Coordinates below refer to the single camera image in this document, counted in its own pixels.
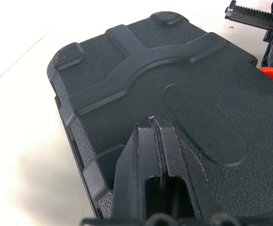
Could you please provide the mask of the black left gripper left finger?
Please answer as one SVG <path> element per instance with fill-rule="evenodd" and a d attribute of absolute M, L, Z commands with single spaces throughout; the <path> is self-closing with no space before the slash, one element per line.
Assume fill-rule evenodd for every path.
<path fill-rule="evenodd" d="M 135 124 L 116 162 L 112 218 L 144 222 L 165 211 L 159 140 L 164 122 L 161 117 L 151 116 Z"/>

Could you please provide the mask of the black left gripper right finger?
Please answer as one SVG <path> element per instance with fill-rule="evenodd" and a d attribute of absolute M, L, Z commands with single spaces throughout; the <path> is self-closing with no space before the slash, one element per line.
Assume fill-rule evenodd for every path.
<path fill-rule="evenodd" d="M 218 212 L 203 167 L 171 123 L 153 119 L 165 169 L 165 211 L 173 217 L 211 217 Z"/>

